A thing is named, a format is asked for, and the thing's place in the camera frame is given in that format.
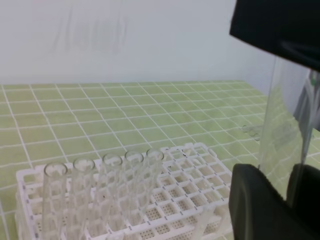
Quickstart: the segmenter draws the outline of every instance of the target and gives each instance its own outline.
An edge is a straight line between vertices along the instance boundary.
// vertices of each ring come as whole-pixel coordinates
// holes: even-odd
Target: wall
[[[0,83],[246,80],[266,94],[275,58],[229,36],[234,5],[0,0]]]

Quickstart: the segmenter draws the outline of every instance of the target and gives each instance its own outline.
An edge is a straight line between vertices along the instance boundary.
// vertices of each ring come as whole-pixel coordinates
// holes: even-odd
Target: glass test tube
[[[44,167],[42,199],[42,239],[60,240],[68,168],[63,163]]]
[[[69,193],[66,238],[80,240],[87,220],[95,162],[78,158],[73,162]]]
[[[127,151],[124,155],[122,178],[119,184],[118,202],[124,220],[135,218],[137,211],[137,181],[144,165],[144,156],[136,151]]]
[[[92,237],[106,233],[109,219],[111,219],[109,225],[113,231],[124,227],[117,201],[122,163],[122,158],[112,153],[108,153],[102,158],[90,216],[89,232]]]
[[[144,167],[137,178],[136,204],[139,214],[130,219],[130,224],[135,226],[143,221],[144,214],[150,202],[150,196],[156,187],[158,175],[161,172],[164,154],[157,149],[151,148],[146,152]]]

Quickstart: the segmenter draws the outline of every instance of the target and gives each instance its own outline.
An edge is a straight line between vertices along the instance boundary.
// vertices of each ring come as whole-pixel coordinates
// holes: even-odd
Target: green tiled surface
[[[189,142],[205,143],[230,169],[257,164],[259,143],[241,127],[262,124],[266,102],[243,81],[1,86],[0,239],[17,239],[16,171]],[[319,163],[319,147],[312,151]]]

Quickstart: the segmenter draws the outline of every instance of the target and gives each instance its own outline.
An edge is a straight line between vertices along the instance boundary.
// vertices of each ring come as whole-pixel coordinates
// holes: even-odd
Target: test tube rim
[[[76,165],[75,165],[75,163],[76,163],[77,161],[79,161],[79,160],[89,160],[90,162],[93,163],[93,165],[92,165],[92,167],[91,167],[90,169],[87,169],[87,170],[84,170],[84,171],[83,171],[83,170],[80,170],[80,169],[78,169],[78,168],[76,167]],[[73,166],[73,169],[74,169],[74,170],[76,170],[76,171],[78,171],[78,172],[80,172],[80,173],[85,174],[85,173],[90,173],[93,169],[95,169],[96,163],[95,163],[95,161],[93,161],[91,158],[88,158],[88,157],[78,157],[78,158],[76,158],[76,159],[73,161],[72,166]]]
[[[147,157],[149,157],[149,152],[152,151],[152,150],[155,150],[155,151],[160,152],[160,153],[162,154],[162,158],[161,158],[159,161],[162,161],[162,160],[165,158],[164,153],[163,153],[161,150],[157,149],[157,148],[150,148],[150,149],[148,149],[148,151],[146,151]]]
[[[45,165],[44,169],[43,169],[43,173],[48,177],[48,178],[54,178],[53,176],[49,175],[46,170],[47,170],[47,167],[49,166],[53,166],[53,165],[60,165],[64,168],[64,172],[63,172],[63,175],[61,175],[61,177],[63,176],[66,176],[68,174],[68,167],[62,163],[62,162],[50,162],[48,163],[47,165]]]
[[[122,159],[122,157],[120,157],[119,155],[114,154],[114,153],[107,153],[107,154],[103,155],[103,157],[102,157],[102,163],[103,163],[105,166],[110,166],[110,164],[107,164],[107,163],[105,162],[105,157],[107,157],[107,156],[113,156],[113,157],[117,157],[117,158],[120,159],[120,163],[119,163],[119,164],[116,164],[116,165],[111,165],[112,167],[121,166],[122,163],[124,162],[123,159]]]
[[[138,152],[138,151],[127,151],[125,154],[124,154],[124,158],[131,163],[131,161],[128,160],[127,156],[128,156],[128,153],[135,153],[135,154],[138,154],[141,156],[141,161],[139,161],[139,163],[142,163],[144,161],[144,156],[142,155],[141,152]]]

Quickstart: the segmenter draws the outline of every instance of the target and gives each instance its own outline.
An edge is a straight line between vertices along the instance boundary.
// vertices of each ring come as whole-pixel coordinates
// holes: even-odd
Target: white test tube rack
[[[84,240],[214,240],[232,231],[228,208],[231,171],[203,143],[163,147],[162,173],[150,197],[143,223]],[[100,169],[101,160],[95,160]],[[16,226],[19,240],[42,240],[42,187],[44,165],[16,173]],[[70,190],[70,177],[67,191]],[[91,189],[93,199],[95,188]],[[65,227],[61,234],[65,237]]]

